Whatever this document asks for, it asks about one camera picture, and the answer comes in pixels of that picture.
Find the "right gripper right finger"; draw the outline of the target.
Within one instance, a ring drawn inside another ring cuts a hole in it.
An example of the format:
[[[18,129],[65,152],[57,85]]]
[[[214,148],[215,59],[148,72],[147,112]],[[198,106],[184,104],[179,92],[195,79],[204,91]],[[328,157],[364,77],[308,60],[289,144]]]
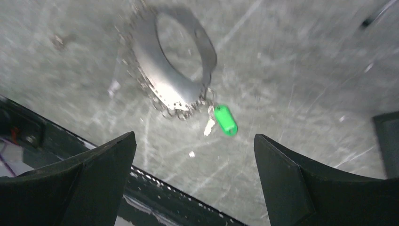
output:
[[[255,161],[273,226],[396,226],[399,180],[332,168],[256,134]]]

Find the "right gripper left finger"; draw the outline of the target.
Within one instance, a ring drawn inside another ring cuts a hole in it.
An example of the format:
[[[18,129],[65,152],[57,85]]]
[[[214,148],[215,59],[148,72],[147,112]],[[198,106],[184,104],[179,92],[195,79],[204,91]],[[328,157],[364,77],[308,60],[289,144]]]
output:
[[[3,226],[112,226],[136,151],[134,132],[0,179]]]

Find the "green key tag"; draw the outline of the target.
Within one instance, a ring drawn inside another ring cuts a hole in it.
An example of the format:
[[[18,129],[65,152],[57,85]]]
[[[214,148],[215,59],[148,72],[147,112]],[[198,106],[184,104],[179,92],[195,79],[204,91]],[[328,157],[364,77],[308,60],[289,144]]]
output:
[[[237,123],[225,105],[211,105],[208,108],[209,119],[204,129],[204,136],[208,136],[212,128],[218,124],[222,132],[227,136],[235,136],[238,132]]]

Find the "large metal key ring plate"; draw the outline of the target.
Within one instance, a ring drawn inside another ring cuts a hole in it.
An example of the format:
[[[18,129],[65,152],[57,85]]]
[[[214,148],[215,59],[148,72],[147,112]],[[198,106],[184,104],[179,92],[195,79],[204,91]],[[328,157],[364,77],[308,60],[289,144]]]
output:
[[[164,117],[186,120],[211,104],[216,51],[189,8],[132,5],[123,23],[121,57]]]

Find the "black box right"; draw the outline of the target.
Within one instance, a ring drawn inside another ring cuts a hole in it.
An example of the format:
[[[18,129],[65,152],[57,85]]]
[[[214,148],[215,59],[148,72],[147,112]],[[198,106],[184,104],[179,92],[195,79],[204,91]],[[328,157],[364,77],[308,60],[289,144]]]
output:
[[[385,172],[388,178],[399,177],[399,112],[372,118]]]

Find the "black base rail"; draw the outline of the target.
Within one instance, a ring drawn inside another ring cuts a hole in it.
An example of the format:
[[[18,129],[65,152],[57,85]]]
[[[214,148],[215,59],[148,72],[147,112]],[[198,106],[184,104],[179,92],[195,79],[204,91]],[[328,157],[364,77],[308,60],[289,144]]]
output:
[[[22,163],[29,166],[27,171],[98,147],[6,97],[0,99],[0,138],[7,144],[22,148]],[[133,163],[117,218],[135,226],[241,225],[237,219],[135,167]]]

